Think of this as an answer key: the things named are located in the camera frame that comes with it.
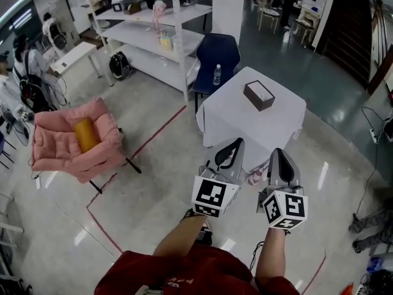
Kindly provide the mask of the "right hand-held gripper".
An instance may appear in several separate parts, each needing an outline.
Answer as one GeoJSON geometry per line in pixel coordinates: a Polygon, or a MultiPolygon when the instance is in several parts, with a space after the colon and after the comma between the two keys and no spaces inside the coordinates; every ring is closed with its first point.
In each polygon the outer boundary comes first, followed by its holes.
{"type": "Polygon", "coordinates": [[[270,228],[294,229],[308,219],[308,198],[300,171],[288,153],[276,148],[270,155],[268,185],[259,192],[257,213],[266,216],[270,228]]]}

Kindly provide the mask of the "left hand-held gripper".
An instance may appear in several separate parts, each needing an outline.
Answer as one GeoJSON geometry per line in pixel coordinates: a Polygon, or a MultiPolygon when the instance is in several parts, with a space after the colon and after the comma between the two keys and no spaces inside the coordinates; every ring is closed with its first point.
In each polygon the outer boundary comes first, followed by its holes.
{"type": "Polygon", "coordinates": [[[213,218],[223,216],[241,189],[245,152],[242,138],[231,138],[208,149],[192,192],[192,209],[213,218]]]}

